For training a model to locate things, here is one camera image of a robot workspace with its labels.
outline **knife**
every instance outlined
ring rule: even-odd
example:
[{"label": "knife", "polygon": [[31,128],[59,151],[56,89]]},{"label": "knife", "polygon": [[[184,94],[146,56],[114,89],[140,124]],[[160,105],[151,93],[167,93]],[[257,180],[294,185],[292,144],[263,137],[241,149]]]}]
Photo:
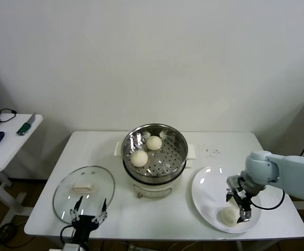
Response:
[{"label": "knife", "polygon": [[25,134],[29,131],[29,129],[30,129],[32,123],[34,123],[34,121],[35,121],[35,116],[36,116],[36,113],[33,113],[33,114],[31,115],[31,117],[28,119],[28,121],[27,121],[26,123],[24,123],[24,124],[22,125],[22,127],[21,127],[20,129],[18,129],[18,131],[17,131],[16,133],[17,133],[18,135],[20,135],[20,136],[25,135]]}]

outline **small white table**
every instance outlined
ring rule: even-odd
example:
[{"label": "small white table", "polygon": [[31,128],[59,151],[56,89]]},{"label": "small white table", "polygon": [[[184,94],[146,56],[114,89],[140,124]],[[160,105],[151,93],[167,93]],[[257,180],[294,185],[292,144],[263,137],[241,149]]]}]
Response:
[{"label": "small white table", "polygon": [[[0,114],[1,120],[7,120],[11,118],[13,114],[2,113]],[[24,143],[29,139],[33,134],[39,124],[42,122],[43,117],[41,115],[36,115],[34,123],[31,125],[31,128],[24,136],[19,136],[16,134],[18,129],[27,122],[31,117],[31,114],[16,114],[16,117],[12,120],[0,123],[0,131],[5,132],[5,136],[0,142],[0,181],[2,185],[0,186],[0,201],[10,207],[5,218],[2,220],[1,225],[4,225],[10,222],[15,215],[29,216],[32,208],[23,207],[21,205],[23,199],[26,196],[26,193],[20,193],[16,199],[14,199],[9,193],[4,190],[5,186],[10,186],[11,182],[8,180],[3,170],[13,159],[16,153],[21,149]]]},{"label": "small white table", "polygon": [[[66,226],[52,208],[58,184],[66,175],[80,167],[99,165],[112,173],[116,188],[108,208],[108,218],[96,231],[91,232],[92,239],[277,241],[304,237],[304,223],[289,196],[286,196],[278,209],[262,211],[256,226],[243,234],[228,234],[213,228],[199,215],[192,202],[192,179],[201,168],[223,167],[227,175],[235,175],[244,169],[245,158],[251,151],[262,150],[254,134],[184,132],[187,142],[195,147],[193,168],[186,168],[179,177],[177,188],[161,199],[137,198],[121,158],[113,156],[116,143],[122,141],[126,134],[127,132],[73,133],[28,219],[25,232],[58,237],[61,229]],[[271,207],[280,201],[282,191],[267,187],[259,196],[262,206]],[[71,230],[64,231],[64,236],[69,237],[71,233]],[[252,250],[267,248],[257,246]]]}]

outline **white plate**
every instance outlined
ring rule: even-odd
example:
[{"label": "white plate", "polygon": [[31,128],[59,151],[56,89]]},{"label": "white plate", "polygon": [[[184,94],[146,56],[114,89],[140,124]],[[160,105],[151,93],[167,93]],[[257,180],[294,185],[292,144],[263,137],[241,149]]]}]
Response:
[{"label": "white plate", "polygon": [[[194,204],[201,216],[215,228],[231,233],[239,234],[250,230],[258,222],[261,210],[252,207],[252,217],[249,222],[239,223],[236,226],[227,226],[221,220],[219,212],[224,207],[235,207],[232,199],[226,202],[227,176],[221,173],[220,168],[205,167],[200,170],[193,179],[192,197]],[[252,198],[253,202],[261,205],[258,196]]]}]

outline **glass lid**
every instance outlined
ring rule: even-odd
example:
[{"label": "glass lid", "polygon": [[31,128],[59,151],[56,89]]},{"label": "glass lid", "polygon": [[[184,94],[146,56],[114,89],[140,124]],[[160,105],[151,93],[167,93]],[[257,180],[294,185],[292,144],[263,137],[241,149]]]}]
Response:
[{"label": "glass lid", "polygon": [[101,166],[86,166],[67,175],[53,196],[53,209],[62,221],[71,223],[70,210],[81,199],[78,215],[101,214],[104,200],[109,206],[115,192],[115,180]]}]

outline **robotic arm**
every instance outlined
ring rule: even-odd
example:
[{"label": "robotic arm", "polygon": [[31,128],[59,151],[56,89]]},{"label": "robotic arm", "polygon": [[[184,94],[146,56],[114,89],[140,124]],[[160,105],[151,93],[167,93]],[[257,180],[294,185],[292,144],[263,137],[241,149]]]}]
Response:
[{"label": "robotic arm", "polygon": [[251,198],[264,190],[266,185],[304,199],[304,157],[252,152],[246,159],[245,170],[240,175],[228,177],[227,184],[226,200],[234,197],[240,209],[238,223],[249,221]]},{"label": "robotic arm", "polygon": [[75,232],[72,243],[66,243],[63,251],[88,251],[88,240],[91,231],[96,230],[108,217],[107,213],[107,199],[104,199],[101,214],[96,217],[93,215],[79,215],[78,210],[81,205],[83,197],[76,202],[74,209],[70,210],[72,218],[72,227]]}]

